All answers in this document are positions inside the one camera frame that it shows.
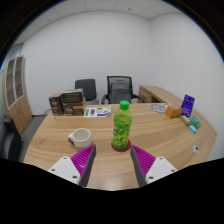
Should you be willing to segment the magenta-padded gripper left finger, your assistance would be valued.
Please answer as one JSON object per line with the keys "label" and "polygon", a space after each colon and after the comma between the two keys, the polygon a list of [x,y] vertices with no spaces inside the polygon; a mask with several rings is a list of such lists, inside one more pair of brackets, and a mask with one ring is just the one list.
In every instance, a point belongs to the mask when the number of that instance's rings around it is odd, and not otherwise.
{"label": "magenta-padded gripper left finger", "polygon": [[71,157],[62,156],[49,169],[49,172],[76,185],[86,187],[95,156],[96,145],[92,145]]}

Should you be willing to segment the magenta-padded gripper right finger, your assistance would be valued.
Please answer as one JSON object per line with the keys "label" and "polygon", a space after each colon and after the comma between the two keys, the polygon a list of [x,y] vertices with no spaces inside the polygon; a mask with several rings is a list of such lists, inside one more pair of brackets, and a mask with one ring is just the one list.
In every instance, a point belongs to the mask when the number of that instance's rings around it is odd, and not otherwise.
{"label": "magenta-padded gripper right finger", "polygon": [[177,169],[164,157],[154,157],[137,146],[131,146],[130,155],[133,161],[136,179],[140,187],[177,171]]}

